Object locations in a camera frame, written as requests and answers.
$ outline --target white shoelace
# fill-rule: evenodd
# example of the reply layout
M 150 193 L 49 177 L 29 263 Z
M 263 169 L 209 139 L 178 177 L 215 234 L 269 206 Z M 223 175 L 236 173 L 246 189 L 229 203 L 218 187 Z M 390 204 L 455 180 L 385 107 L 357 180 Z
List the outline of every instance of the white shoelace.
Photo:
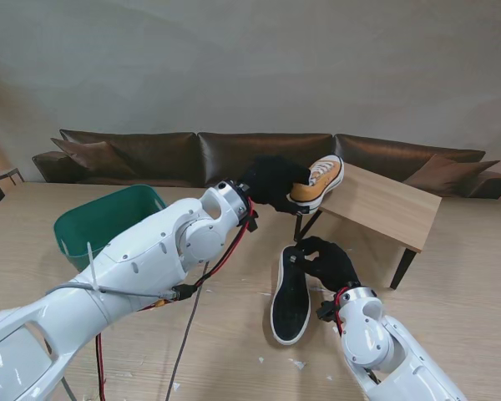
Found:
M 328 173 L 334 167 L 334 163 L 331 161 L 320 161 L 311 168 L 310 171 L 310 186 L 314 186 L 319 178 Z

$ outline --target table leg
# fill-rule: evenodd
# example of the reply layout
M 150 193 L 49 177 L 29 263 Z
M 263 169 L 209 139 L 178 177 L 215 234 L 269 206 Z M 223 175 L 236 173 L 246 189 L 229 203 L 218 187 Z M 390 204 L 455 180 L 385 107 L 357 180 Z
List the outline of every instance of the table leg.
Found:
M 297 215 L 295 221 L 295 232 L 293 233 L 293 241 L 299 241 L 299 234 L 301 234 L 302 215 Z
M 302 216 L 298 215 L 297 221 L 295 223 L 295 233 L 293 235 L 293 241 L 298 242 L 299 240 L 304 238 L 306 233 L 311 229 L 311 227 L 314 225 L 314 223 L 319 218 L 321 213 L 322 211 L 317 211 L 316 213 L 314 213 L 314 216 L 311 217 L 311 219 L 306 223 L 306 225 L 302 228 L 302 230 L 301 230 Z
M 404 277 L 405 273 L 408 270 L 408 267 L 414 260 L 414 257 L 416 256 L 416 252 L 411 251 L 410 249 L 405 249 L 404 253 L 402 254 L 401 261 L 399 262 L 399 266 L 397 267 L 397 270 L 395 271 L 395 276 L 393 276 L 392 280 L 392 285 L 390 286 L 392 290 L 397 290 L 397 286 L 401 282 L 402 278 Z

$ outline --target shoe sole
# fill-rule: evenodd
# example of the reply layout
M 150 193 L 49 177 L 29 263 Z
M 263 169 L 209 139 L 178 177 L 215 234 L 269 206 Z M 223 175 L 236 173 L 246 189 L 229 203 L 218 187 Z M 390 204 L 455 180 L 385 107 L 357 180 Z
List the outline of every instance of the shoe sole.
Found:
M 310 291 L 308 290 L 308 286 L 306 285 L 306 295 L 308 296 L 308 313 L 306 314 L 306 319 L 304 321 L 304 324 L 302 325 L 301 331 L 292 340 L 286 341 L 278 337 L 275 331 L 275 325 L 273 324 L 273 307 L 275 306 L 276 294 L 278 294 L 278 292 L 282 287 L 282 283 L 284 282 L 284 262 L 283 262 L 284 258 L 282 257 L 282 255 L 284 254 L 286 248 L 289 248 L 290 246 L 293 245 L 286 246 L 284 249 L 282 249 L 281 258 L 278 261 L 278 281 L 276 283 L 276 291 L 275 291 L 275 296 L 273 297 L 273 303 L 271 304 L 271 329 L 273 331 L 273 337 L 275 338 L 276 341 L 278 341 L 282 345 L 293 345 L 301 339 L 302 335 L 306 331 L 308 322 L 310 321 L 310 310 L 311 310 Z
M 307 215 L 313 215 L 317 209 L 319 209 L 319 206 L 321 205 L 321 202 L 323 202 L 323 198 L 327 193 L 329 193 L 331 190 L 336 188 L 338 185 L 341 184 L 343 181 L 343 176 L 345 175 L 345 165 L 343 164 L 343 160 L 340 159 L 340 163 L 342 165 L 340 169 L 340 174 L 337 175 L 337 177 L 330 182 L 330 184 L 325 188 L 322 194 L 320 194 L 316 199 L 311 200 L 309 202 L 296 202 L 294 201 L 291 196 L 288 196 L 288 199 L 294 203 L 297 203 L 299 206 L 309 206 L 309 211 L 308 213 L 305 213 Z

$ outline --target black glove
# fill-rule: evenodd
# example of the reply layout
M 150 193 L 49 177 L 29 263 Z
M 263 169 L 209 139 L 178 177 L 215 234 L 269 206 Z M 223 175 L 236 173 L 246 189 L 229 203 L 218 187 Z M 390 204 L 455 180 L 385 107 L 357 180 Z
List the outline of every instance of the black glove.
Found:
M 295 248 L 305 256 L 319 252 L 319 256 L 313 261 L 297 257 L 295 266 L 306 274 L 317 277 L 328 290 L 338 292 L 349 285 L 360 285 L 351 259 L 338 245 L 311 236 L 297 242 Z
M 308 206 L 299 206 L 287 200 L 293 183 L 308 184 L 310 170 L 282 156 L 258 156 L 239 182 L 249 186 L 250 198 L 262 205 L 271 205 L 276 211 L 295 215 L 307 213 Z

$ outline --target green plastic bin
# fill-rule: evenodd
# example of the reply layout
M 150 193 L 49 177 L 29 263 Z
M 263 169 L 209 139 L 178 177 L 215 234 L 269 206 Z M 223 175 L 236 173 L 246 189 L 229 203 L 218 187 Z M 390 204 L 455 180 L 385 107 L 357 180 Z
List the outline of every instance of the green plastic bin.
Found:
M 59 250 L 81 272 L 89 265 L 87 243 L 96 257 L 121 232 L 164 209 L 148 185 L 132 185 L 60 216 L 53 225 Z

